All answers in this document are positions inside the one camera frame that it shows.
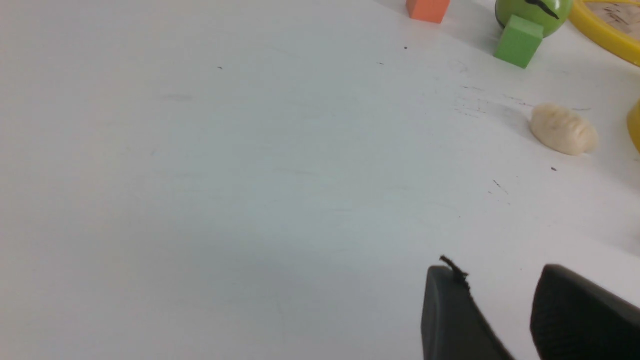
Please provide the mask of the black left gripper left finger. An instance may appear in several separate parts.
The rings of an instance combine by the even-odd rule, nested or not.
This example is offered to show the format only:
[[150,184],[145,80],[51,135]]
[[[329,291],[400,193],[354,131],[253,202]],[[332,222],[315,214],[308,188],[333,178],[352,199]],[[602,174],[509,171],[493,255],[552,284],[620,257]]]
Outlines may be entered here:
[[450,258],[428,268],[421,336],[425,360],[512,360],[514,356],[483,316],[471,294],[468,273]]

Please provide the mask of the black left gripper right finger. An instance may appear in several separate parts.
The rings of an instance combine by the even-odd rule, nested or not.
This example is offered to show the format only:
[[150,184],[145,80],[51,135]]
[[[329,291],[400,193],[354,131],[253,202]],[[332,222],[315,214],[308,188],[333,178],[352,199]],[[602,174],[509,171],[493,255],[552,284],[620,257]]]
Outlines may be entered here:
[[559,264],[535,288],[530,332],[542,360],[637,360],[637,306]]

